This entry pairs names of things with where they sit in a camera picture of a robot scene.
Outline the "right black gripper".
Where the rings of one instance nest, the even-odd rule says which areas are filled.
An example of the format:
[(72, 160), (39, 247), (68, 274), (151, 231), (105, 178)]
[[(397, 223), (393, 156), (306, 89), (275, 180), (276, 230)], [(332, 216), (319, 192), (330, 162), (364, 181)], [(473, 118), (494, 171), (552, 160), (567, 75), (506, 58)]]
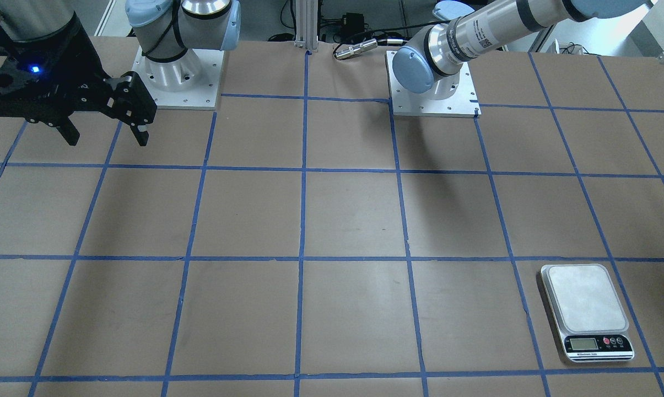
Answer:
[(157, 104), (135, 71), (105, 72), (75, 12), (0, 12), (0, 116), (50, 124), (76, 146), (75, 111), (122, 121), (144, 147)]

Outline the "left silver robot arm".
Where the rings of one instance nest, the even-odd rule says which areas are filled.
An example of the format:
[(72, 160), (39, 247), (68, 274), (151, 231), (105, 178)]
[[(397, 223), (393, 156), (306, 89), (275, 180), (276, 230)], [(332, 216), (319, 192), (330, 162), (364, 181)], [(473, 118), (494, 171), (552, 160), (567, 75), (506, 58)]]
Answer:
[(448, 98), (465, 63), (565, 19), (610, 19), (641, 1), (495, 1), (425, 26), (396, 51), (389, 74), (402, 88), (433, 100)]

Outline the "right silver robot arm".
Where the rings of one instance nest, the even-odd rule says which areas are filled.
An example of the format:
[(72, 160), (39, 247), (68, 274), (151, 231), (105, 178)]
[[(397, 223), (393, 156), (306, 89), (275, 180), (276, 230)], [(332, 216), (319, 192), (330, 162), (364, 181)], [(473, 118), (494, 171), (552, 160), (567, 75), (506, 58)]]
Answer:
[(68, 1), (0, 1), (0, 116), (57, 129), (70, 146), (75, 111), (97, 111), (130, 127), (140, 146), (157, 105), (146, 82), (170, 92), (200, 79), (196, 50), (236, 48), (237, 1), (128, 1), (128, 23), (144, 71), (112, 77)]

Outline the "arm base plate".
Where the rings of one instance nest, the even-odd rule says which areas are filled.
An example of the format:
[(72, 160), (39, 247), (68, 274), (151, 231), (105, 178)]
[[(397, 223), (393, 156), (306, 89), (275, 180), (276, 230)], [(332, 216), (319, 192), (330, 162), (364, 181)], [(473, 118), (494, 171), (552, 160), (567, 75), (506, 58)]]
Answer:
[(456, 75), (439, 80), (428, 92), (417, 94), (401, 86), (397, 80), (392, 70), (395, 55), (395, 52), (386, 52), (393, 115), (469, 118), (481, 115), (468, 62), (463, 63)]
[(189, 49), (179, 60), (158, 63), (141, 55), (138, 48), (132, 70), (140, 75), (159, 110), (215, 111), (227, 54)]

